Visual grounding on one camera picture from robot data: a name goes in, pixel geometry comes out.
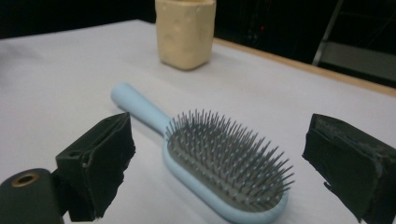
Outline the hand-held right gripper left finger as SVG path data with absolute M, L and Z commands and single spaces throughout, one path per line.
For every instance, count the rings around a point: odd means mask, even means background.
M 55 157 L 52 176 L 61 212 L 74 222 L 102 217 L 135 154 L 130 115 L 101 120 Z

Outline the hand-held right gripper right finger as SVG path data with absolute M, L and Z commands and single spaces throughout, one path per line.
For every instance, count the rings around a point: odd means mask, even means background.
M 396 148 L 332 117 L 314 114 L 303 158 L 358 221 L 396 218 Z

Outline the light blue hairbrush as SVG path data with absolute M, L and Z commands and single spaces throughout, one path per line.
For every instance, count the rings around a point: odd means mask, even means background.
M 127 83 L 116 85 L 111 99 L 163 137 L 169 171 L 224 219 L 271 224 L 284 211 L 292 166 L 269 141 L 212 111 L 170 118 Z

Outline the beige square cup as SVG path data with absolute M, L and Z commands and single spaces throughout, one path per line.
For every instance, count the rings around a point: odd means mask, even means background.
M 216 0 L 155 0 L 157 48 L 162 63 L 192 70 L 212 54 Z

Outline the white table mat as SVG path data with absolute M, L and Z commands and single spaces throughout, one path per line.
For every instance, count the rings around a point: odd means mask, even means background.
M 313 114 L 341 119 L 396 148 L 396 90 L 216 40 L 209 63 L 181 71 L 159 61 L 155 27 L 127 21 L 0 40 L 0 183 L 56 155 L 117 113 L 127 82 L 170 116 L 217 111 L 290 160 L 294 184 L 275 224 L 358 224 L 303 158 Z

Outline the grey metal stand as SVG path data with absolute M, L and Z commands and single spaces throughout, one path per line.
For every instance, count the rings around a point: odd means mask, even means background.
M 336 0 L 313 64 L 396 88 L 396 0 Z

